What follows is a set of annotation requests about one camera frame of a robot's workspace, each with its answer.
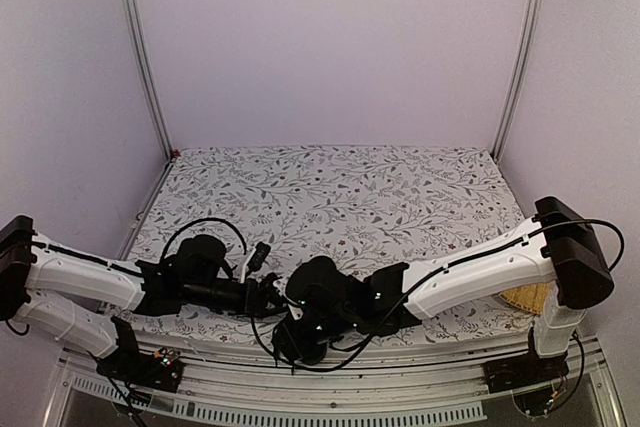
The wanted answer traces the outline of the black canvas sneaker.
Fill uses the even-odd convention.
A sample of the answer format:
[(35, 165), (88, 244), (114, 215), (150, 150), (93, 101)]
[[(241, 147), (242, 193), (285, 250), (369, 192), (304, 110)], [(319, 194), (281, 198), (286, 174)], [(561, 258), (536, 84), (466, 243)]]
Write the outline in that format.
[(302, 320), (287, 316), (273, 330), (271, 343), (280, 358), (307, 366), (319, 364), (327, 354), (327, 345), (317, 340), (315, 330)]

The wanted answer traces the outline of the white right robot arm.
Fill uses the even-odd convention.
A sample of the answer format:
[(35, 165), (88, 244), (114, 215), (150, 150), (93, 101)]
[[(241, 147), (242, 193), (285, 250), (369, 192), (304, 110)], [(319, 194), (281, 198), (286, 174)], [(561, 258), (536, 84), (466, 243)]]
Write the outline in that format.
[(314, 365), (348, 332), (391, 336), (460, 304), (547, 284), (543, 312), (531, 329), (532, 349), (516, 368), (524, 382), (539, 382), (567, 350), (586, 310), (612, 294), (614, 281), (594, 231), (597, 221), (555, 197), (535, 206), (533, 217), (493, 240), (441, 258), (399, 262), (362, 280), (326, 256), (312, 258), (286, 283), (292, 305), (273, 331), (273, 346), (291, 362)]

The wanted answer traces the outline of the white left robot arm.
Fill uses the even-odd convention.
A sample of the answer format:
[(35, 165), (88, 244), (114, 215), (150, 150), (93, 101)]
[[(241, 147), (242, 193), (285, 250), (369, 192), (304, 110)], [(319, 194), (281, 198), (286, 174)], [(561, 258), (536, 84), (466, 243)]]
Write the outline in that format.
[(37, 297), (91, 299), (147, 317), (180, 314), (186, 305), (232, 315), (271, 317), (284, 311), (277, 276), (252, 278), (270, 252), (258, 243), (244, 251), (239, 272), (226, 260), (218, 238), (199, 234), (181, 240), (175, 253), (156, 262), (114, 260), (74, 250), (37, 232), (18, 215), (1, 229), (1, 318), (25, 317)]

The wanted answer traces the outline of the floral patterned table mat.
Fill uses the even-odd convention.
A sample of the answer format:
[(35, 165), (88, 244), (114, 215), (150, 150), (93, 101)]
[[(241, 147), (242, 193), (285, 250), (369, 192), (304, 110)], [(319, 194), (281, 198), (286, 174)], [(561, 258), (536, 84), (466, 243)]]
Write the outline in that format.
[(523, 213), (489, 153), (472, 147), (212, 147), (181, 153), (131, 250), (157, 260), (205, 233), (238, 265), (264, 242), (264, 273), (330, 257), (364, 278), (503, 235)]

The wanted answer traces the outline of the woven bamboo tray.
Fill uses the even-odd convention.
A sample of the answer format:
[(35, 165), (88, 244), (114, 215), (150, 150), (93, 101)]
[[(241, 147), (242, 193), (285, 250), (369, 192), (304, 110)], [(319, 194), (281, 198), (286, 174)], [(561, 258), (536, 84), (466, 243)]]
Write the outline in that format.
[(549, 284), (530, 284), (503, 291), (499, 294), (499, 298), (511, 307), (539, 315), (544, 310), (544, 303), (549, 290)]

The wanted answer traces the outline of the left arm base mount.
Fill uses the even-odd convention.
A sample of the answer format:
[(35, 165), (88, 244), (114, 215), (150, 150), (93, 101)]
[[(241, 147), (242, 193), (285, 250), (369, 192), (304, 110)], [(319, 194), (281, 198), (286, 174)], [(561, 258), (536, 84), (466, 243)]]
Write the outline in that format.
[(116, 349), (96, 361), (98, 374), (124, 382), (127, 386), (147, 387), (176, 393), (181, 383), (185, 364), (181, 352), (161, 347), (153, 353), (140, 350), (130, 324), (111, 317), (116, 332)]

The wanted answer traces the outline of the aluminium front rail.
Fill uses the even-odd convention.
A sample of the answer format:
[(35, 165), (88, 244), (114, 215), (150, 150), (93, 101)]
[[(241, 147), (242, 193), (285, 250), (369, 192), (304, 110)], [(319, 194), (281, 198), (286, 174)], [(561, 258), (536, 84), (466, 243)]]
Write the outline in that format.
[(147, 426), (629, 426), (599, 340), (583, 334), (565, 380), (494, 392), (483, 367), (525, 353), (524, 334), (417, 344), (406, 335), (314, 371), (273, 360), (255, 344), (141, 335), (144, 350), (177, 349), (174, 393), (145, 390)]

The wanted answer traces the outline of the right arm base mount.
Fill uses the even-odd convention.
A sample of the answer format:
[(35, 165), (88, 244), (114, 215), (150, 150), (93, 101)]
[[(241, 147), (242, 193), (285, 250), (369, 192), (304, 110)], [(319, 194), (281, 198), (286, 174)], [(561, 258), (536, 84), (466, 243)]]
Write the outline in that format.
[(533, 329), (527, 338), (528, 350), (512, 357), (485, 362), (483, 379), (491, 394), (529, 387), (563, 377), (569, 373), (567, 351), (540, 357), (535, 349)]

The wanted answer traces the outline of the left aluminium frame post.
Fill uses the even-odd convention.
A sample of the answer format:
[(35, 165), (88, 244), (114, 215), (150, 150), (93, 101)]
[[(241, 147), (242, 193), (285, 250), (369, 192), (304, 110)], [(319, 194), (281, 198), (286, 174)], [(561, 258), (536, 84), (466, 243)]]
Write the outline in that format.
[(138, 2), (137, 0), (122, 0), (122, 4), (151, 124), (163, 156), (168, 161), (171, 161), (173, 159), (174, 148), (170, 140), (169, 130), (161, 109), (153, 78)]

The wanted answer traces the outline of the aluminium frame post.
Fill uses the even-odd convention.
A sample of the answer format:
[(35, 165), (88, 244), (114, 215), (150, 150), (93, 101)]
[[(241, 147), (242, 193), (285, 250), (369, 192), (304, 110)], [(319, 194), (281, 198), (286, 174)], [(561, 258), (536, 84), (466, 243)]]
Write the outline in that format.
[(161, 109), (153, 78), (138, 2), (137, 0), (122, 0), (122, 4), (151, 124), (163, 156), (168, 161), (171, 161), (173, 159), (174, 148), (170, 140), (169, 130)]
[(490, 150), (494, 162), (499, 165), (506, 151), (509, 134), (516, 117), (524, 86), (528, 62), (534, 44), (536, 28), (543, 0), (526, 0), (523, 23), (515, 62), (507, 89), (497, 131)]

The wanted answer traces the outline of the right aluminium frame post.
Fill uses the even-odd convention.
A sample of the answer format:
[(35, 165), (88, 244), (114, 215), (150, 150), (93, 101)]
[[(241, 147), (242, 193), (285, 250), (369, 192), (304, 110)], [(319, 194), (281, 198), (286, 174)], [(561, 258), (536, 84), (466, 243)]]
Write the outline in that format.
[(534, 44), (536, 28), (543, 0), (526, 0), (523, 23), (515, 62), (507, 89), (497, 131), (490, 150), (494, 162), (499, 165), (506, 151), (509, 134), (516, 117), (524, 86), (528, 62)]

